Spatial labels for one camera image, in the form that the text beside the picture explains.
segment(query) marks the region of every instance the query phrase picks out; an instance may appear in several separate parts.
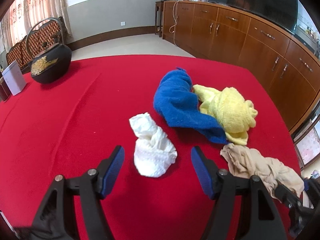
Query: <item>red tablecloth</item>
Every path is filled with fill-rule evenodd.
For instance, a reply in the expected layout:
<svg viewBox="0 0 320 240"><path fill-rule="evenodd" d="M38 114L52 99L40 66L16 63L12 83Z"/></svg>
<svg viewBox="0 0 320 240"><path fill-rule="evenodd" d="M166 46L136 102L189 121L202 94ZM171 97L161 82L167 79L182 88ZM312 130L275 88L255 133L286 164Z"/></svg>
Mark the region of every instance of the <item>red tablecloth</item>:
<svg viewBox="0 0 320 240"><path fill-rule="evenodd" d="M20 94L0 104L0 209L13 226L31 225L57 174L66 178L97 167L116 145L125 160L112 193L102 206L116 240L195 240L213 207L202 192L190 151L199 145L219 168L222 145L192 129L169 128L153 109L161 78L176 66L193 84L222 90L235 87L259 111L248 147L278 158L299 172L293 143L275 105L249 71L233 65L174 56L132 55L74 61L60 80L41 85L30 74ZM168 134L178 158L158 179L140 176L133 164L136 137L128 119L149 112ZM275 201L286 228L288 209ZM228 239L240 210L237 197ZM87 239L79 197L75 198L81 239Z"/></svg>

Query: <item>white cable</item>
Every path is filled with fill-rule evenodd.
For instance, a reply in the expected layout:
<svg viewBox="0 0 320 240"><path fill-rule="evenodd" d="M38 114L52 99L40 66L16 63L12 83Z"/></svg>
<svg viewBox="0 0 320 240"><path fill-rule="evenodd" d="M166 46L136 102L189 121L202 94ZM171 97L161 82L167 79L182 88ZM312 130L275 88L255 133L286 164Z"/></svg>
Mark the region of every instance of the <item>white cable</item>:
<svg viewBox="0 0 320 240"><path fill-rule="evenodd" d="M172 25L170 28L169 28L169 33L173 33L173 43L177 46L176 44L176 41L175 41L175 36L176 36L176 26L178 24L177 22L177 7L178 7L178 3L182 1L182 0L177 0L174 5L173 5L173 9L172 9L172 16L173 16L173 19L174 19L174 25Z"/></svg>

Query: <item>blue towel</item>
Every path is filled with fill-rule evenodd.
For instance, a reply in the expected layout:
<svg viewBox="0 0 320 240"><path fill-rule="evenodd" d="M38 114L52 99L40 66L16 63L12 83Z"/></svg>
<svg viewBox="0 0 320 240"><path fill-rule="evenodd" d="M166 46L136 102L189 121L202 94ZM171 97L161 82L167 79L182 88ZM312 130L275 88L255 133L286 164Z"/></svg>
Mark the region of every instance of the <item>blue towel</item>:
<svg viewBox="0 0 320 240"><path fill-rule="evenodd" d="M190 92L192 82L184 69L168 72L153 99L154 109L170 127L193 128L213 143L227 144L226 134L217 120L198 110L198 98Z"/></svg>

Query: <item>tiled floor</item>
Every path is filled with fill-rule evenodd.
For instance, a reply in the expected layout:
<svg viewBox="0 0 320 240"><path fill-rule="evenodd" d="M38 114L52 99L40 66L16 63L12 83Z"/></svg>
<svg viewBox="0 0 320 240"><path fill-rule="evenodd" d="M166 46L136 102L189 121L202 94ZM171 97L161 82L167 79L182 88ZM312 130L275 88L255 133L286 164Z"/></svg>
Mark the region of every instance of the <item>tiled floor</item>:
<svg viewBox="0 0 320 240"><path fill-rule="evenodd" d="M99 42L72 52L71 60L128 54L158 54L193 57L183 49L159 38L144 34Z"/></svg>

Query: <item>screw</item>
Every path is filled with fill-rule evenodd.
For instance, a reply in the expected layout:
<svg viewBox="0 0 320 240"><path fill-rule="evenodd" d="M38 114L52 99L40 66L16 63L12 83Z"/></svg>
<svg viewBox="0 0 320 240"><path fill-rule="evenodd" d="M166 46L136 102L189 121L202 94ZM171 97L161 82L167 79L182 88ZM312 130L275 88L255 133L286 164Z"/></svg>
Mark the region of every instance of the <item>screw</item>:
<svg viewBox="0 0 320 240"><path fill-rule="evenodd" d="M96 169L90 169L87 172L90 176L96 175L97 174L97 170Z"/></svg>
<svg viewBox="0 0 320 240"><path fill-rule="evenodd" d="M62 179L63 179L63 176L61 174L54 177L54 180L58 182L61 181Z"/></svg>
<svg viewBox="0 0 320 240"><path fill-rule="evenodd" d="M260 181L260 178L257 175L253 175L252 180L255 182L258 182L258 181Z"/></svg>
<svg viewBox="0 0 320 240"><path fill-rule="evenodd" d="M228 174L228 171L227 171L226 169L220 169L220 170L219 170L219 174L220 174L221 176L226 176L226 175Z"/></svg>

